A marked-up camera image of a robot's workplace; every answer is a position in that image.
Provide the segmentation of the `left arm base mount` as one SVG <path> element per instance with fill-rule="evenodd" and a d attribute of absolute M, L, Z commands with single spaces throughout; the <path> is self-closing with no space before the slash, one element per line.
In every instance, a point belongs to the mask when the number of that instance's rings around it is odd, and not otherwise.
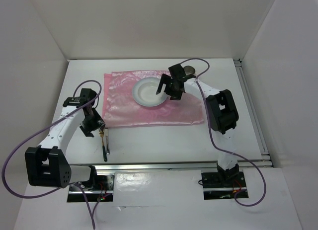
<path fill-rule="evenodd" d="M 93 179 L 80 182 L 79 185 L 86 194 L 90 203 L 112 202 L 114 198 L 115 174 L 107 173 L 106 175 L 95 175 Z M 70 186 L 67 197 L 68 203 L 85 202 L 81 189 L 77 186 Z"/>

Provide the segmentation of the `white blue-rimmed plate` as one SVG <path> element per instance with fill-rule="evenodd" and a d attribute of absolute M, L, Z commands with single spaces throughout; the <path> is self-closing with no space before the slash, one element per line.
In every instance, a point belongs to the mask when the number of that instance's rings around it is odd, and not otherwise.
<path fill-rule="evenodd" d="M 147 77 L 139 80 L 132 89 L 132 97 L 136 103 L 144 107 L 155 107 L 163 104 L 168 96 L 161 91 L 156 94 L 159 78 Z"/>

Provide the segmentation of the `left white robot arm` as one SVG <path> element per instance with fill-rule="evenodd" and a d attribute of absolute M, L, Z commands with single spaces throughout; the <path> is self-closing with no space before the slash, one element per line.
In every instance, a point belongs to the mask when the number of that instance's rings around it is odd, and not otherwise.
<path fill-rule="evenodd" d="M 86 137 L 93 131 L 103 130 L 105 122 L 93 107 L 97 93 L 83 88 L 79 97 L 68 97 L 59 123 L 50 128 L 47 137 L 25 152 L 29 184 L 32 186 L 65 188 L 71 180 L 72 170 L 65 157 L 66 149 L 75 131 L 80 129 Z"/>

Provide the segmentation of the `pink satin rose cloth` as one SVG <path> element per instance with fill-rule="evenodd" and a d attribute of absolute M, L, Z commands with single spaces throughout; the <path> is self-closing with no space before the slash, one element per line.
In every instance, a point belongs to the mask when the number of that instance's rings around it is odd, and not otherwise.
<path fill-rule="evenodd" d="M 167 71 L 123 71 L 104 74 L 102 118 L 107 127 L 198 125 L 204 122 L 202 100 L 184 93 L 180 101 L 167 99 L 156 107 L 139 105 L 134 85 L 146 77 L 160 78 Z"/>

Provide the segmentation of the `silver table knife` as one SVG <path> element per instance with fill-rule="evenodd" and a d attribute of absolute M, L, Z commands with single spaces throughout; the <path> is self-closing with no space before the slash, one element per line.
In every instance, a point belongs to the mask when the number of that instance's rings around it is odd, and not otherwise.
<path fill-rule="evenodd" d="M 110 147 L 109 147 L 109 130 L 108 128 L 104 129 L 105 140 L 106 140 L 106 154 L 110 155 Z"/>

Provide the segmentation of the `metal cup with tan band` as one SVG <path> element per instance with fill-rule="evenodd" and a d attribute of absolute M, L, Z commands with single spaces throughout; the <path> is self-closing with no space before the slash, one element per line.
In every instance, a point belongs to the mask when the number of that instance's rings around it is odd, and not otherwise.
<path fill-rule="evenodd" d="M 183 69 L 184 69 L 186 75 L 195 75 L 196 74 L 196 70 L 192 66 L 184 66 Z"/>

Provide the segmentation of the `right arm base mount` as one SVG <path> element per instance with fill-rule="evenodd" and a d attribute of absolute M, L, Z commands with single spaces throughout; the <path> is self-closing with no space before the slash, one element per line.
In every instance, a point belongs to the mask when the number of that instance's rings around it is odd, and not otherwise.
<path fill-rule="evenodd" d="M 204 200 L 249 198 L 243 172 L 227 182 L 222 182 L 217 172 L 203 172 L 198 184 L 203 187 Z"/>

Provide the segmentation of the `gold fork green handle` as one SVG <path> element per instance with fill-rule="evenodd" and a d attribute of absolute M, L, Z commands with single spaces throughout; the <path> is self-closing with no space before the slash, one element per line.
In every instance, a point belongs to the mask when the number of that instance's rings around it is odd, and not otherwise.
<path fill-rule="evenodd" d="M 105 135 L 104 131 L 99 131 L 99 136 L 101 137 L 102 142 L 102 153 L 103 153 L 103 160 L 104 162 L 108 161 L 108 147 L 107 147 L 107 136 Z"/>

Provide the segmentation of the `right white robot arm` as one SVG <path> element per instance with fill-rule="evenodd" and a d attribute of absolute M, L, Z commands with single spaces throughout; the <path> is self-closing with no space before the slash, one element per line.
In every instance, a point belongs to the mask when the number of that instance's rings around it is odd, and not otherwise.
<path fill-rule="evenodd" d="M 156 94 L 164 92 L 171 100 L 180 100 L 184 93 L 202 98 L 212 145 L 220 152 L 217 181 L 222 186 L 229 186 L 239 173 L 233 142 L 239 115 L 232 93 L 228 89 L 215 89 L 194 74 L 187 75 L 181 64 L 171 66 L 168 70 L 169 75 L 161 75 Z"/>

